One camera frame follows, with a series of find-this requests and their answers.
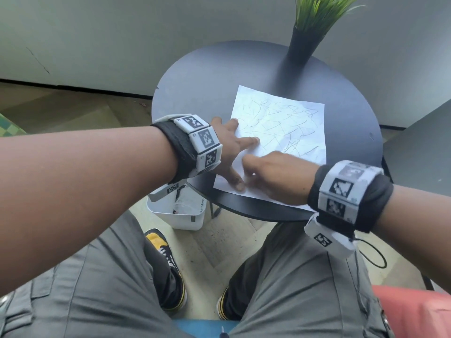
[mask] green leaves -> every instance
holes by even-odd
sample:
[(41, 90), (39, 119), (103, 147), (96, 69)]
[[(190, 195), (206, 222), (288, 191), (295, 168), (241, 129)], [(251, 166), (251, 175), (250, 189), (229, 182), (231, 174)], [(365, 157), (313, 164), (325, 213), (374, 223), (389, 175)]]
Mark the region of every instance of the green leaves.
[(357, 0), (296, 0), (296, 28), (304, 33), (325, 36), (335, 22)]

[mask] floor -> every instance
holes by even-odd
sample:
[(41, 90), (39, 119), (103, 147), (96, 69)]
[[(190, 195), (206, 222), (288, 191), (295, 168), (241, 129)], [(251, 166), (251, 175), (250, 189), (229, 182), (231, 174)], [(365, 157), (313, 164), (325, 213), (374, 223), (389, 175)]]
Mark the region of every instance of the floor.
[[(28, 133), (149, 125), (151, 107), (150, 100), (0, 83), (0, 113)], [(386, 140), (398, 133), (382, 131)], [(131, 211), (144, 231), (157, 227), (166, 235), (188, 288), (188, 305), (177, 316), (216, 319), (216, 301), (228, 279), (259, 249), (275, 223), (226, 210), (212, 220), (207, 208), (199, 231), (173, 230), (147, 209), (146, 200), (133, 205)], [(374, 244), (388, 261), (386, 269), (367, 263), (373, 284), (424, 289), (420, 272), (412, 264), (375, 235), (360, 236)], [(366, 244), (361, 242), (359, 249), (381, 263)]]

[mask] red cushion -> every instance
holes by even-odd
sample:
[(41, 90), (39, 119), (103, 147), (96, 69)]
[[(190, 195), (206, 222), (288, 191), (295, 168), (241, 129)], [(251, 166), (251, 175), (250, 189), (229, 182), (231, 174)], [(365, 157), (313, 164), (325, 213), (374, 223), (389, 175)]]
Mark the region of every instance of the red cushion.
[(433, 291), (373, 286), (397, 338), (451, 337), (451, 296)]

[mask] white plastic bin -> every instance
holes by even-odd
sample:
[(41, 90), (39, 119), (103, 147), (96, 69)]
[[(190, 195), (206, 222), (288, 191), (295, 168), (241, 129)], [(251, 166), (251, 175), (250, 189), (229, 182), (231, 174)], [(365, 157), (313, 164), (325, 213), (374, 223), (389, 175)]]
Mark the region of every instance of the white plastic bin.
[(174, 229), (199, 230), (203, 225), (206, 199), (198, 195), (188, 185), (177, 192), (171, 192), (156, 202), (147, 199), (147, 208)]

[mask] gray pants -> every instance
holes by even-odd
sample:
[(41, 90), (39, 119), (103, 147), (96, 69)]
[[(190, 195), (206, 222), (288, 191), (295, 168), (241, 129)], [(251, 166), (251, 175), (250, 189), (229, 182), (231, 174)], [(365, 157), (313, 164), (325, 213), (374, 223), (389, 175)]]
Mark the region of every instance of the gray pants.
[[(0, 327), (4, 322), (6, 338), (190, 337), (160, 307), (174, 283), (166, 259), (127, 211), (11, 294)], [(299, 223), (278, 224), (229, 287), (228, 306), (243, 312), (231, 337), (386, 336), (360, 256), (335, 259)]]

